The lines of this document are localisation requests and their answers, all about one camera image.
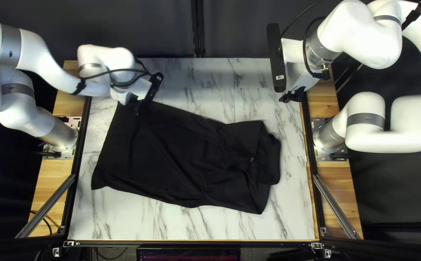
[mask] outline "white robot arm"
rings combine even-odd
[[[342,52],[371,68],[383,69],[397,61],[403,36],[421,52],[421,15],[401,32],[401,23],[417,7],[403,0],[341,2],[307,39],[306,52],[312,70],[321,71]],[[318,79],[306,70],[302,42],[282,39],[291,90],[313,86]],[[313,132],[315,147],[329,153],[350,149],[374,153],[421,151],[421,95],[400,97],[391,108],[391,127],[384,131],[385,104],[381,96],[361,92],[352,97],[331,121]]]
[[[404,0],[376,0],[368,5],[359,0],[342,1],[306,39],[309,68],[313,72],[326,70],[342,52],[368,67],[387,68],[400,56],[402,36],[421,52],[421,15],[401,31],[401,24],[417,6]],[[281,44],[288,90],[314,86],[318,78],[306,70],[302,41],[281,39]]]
[[[32,81],[17,69],[39,74],[63,92],[86,96],[110,94],[121,104],[127,104],[133,94],[138,100],[144,99],[151,86],[150,81],[134,79],[135,72],[141,70],[134,69],[135,58],[125,48],[82,45],[78,60],[82,79],[59,67],[39,35],[0,24],[0,122],[40,138],[54,151],[70,150],[77,140],[75,130],[36,107]]]

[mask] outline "wooden board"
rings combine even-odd
[[[64,70],[78,76],[78,62],[68,61],[64,63]],[[83,106],[86,98],[83,96],[73,96],[66,92],[57,92],[54,104],[53,115],[55,116],[82,116]],[[56,189],[67,179],[72,171],[72,160],[47,160],[41,161],[38,181],[36,183],[35,194],[33,196],[32,210],[39,208],[51,197]],[[46,220],[51,225],[52,233],[55,234],[62,222],[66,193],[59,199],[54,207],[46,215]],[[49,235],[49,229],[45,222],[41,221],[30,236]]]
[[[333,79],[329,81],[319,81],[315,86],[307,91],[309,100],[309,113],[311,117],[328,118],[335,116],[340,108],[336,97],[336,90]],[[349,161],[346,162],[317,162],[318,175],[328,188],[333,198],[336,200],[341,210],[349,219],[353,227],[357,230],[361,238],[362,225],[358,215],[357,202],[354,192],[354,184],[351,176]],[[313,217],[316,223],[315,204],[313,202],[312,180],[310,167],[307,163],[307,174],[309,177],[309,187],[311,191]],[[322,198],[325,226],[330,236],[347,238],[346,234],[331,210],[325,199]],[[315,225],[315,234],[318,236],[318,228]]]

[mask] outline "marble surface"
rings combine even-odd
[[[215,206],[185,208],[109,187],[91,175],[116,102],[94,98],[68,238],[73,240],[311,240],[312,204],[300,108],[278,102],[268,59],[142,59],[164,81],[155,101],[233,123],[263,120],[282,144],[281,179],[261,215]]]

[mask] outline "black backdrop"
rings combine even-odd
[[[204,0],[207,56],[267,57],[266,25],[277,22],[283,28],[313,2]],[[339,2],[326,1],[306,13],[287,37],[301,39],[308,21],[327,15]],[[140,57],[193,56],[190,0],[0,0],[0,22],[41,35],[59,64],[75,59],[80,44],[123,46]],[[345,57],[338,68],[348,63]],[[31,77],[37,103],[51,111],[55,89]],[[340,104],[365,90],[380,93],[389,105],[399,96],[420,94],[421,55],[416,48],[405,41],[391,68],[362,68],[340,93]],[[40,162],[30,152],[36,144],[0,126],[0,237],[13,237],[26,222]],[[351,167],[364,222],[421,221],[421,154],[364,154]]]

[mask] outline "black t-shirt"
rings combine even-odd
[[[280,180],[280,142],[262,121],[224,124],[152,102],[118,105],[91,188],[113,189],[194,208],[261,214]]]

